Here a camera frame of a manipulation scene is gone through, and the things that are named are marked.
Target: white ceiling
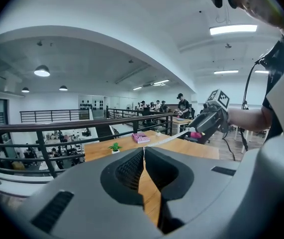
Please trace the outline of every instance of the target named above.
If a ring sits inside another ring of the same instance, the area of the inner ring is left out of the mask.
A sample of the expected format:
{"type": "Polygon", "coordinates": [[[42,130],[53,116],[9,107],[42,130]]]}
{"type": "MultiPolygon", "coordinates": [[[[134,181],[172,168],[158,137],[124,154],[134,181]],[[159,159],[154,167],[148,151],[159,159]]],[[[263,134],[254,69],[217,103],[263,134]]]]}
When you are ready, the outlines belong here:
{"type": "MultiPolygon", "coordinates": [[[[154,27],[167,33],[178,47],[182,58],[190,65],[192,78],[213,76],[223,69],[239,69],[246,75],[261,54],[280,38],[278,29],[267,26],[227,1],[217,9],[211,0],[130,0],[140,5],[152,18],[154,27]],[[234,33],[210,36],[209,28],[226,24],[257,24],[255,33],[234,33]],[[229,43],[232,48],[226,49],[229,43]]],[[[0,71],[10,70],[24,79],[34,77],[34,69],[45,64],[51,74],[103,78],[116,81],[143,66],[144,62],[100,44],[66,37],[29,38],[0,45],[0,71]]],[[[163,80],[167,75],[153,67],[124,80],[128,88],[163,80]]]]}

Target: black sleeve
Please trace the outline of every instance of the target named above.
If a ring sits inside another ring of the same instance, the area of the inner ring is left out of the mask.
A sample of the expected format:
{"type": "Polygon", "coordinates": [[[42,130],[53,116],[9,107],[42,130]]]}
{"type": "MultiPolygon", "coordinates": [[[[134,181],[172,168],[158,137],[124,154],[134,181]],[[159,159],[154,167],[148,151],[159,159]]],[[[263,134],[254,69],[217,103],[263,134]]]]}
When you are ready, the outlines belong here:
{"type": "Polygon", "coordinates": [[[189,109],[189,102],[186,100],[186,102],[185,102],[185,110],[186,109],[189,109]]]}
{"type": "MultiPolygon", "coordinates": [[[[268,83],[267,83],[267,90],[266,90],[266,95],[270,92],[270,90],[272,89],[273,84],[272,84],[272,78],[269,75],[268,76],[268,83]]],[[[270,106],[270,103],[268,101],[268,99],[265,97],[265,99],[263,100],[262,106],[264,106],[265,108],[268,108],[269,110],[273,110],[270,106]]]]}

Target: wooden floor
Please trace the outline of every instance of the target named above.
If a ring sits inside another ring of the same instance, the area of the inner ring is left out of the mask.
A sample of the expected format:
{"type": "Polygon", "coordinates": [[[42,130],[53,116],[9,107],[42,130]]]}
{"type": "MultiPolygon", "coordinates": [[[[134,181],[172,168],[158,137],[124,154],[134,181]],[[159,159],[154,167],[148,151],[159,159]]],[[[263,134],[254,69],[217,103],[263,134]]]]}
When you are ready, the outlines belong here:
{"type": "MultiPolygon", "coordinates": [[[[216,132],[209,140],[210,143],[206,145],[217,147],[219,149],[219,159],[233,160],[232,154],[229,152],[227,144],[222,140],[223,133],[216,132]]],[[[243,146],[241,135],[238,133],[237,139],[234,140],[235,131],[229,132],[226,141],[228,142],[231,151],[235,154],[236,161],[241,161],[245,151],[241,153],[241,148],[243,146]]],[[[253,133],[251,141],[248,142],[248,150],[256,149],[262,147],[265,139],[261,135],[257,136],[257,133],[253,133]]]]}

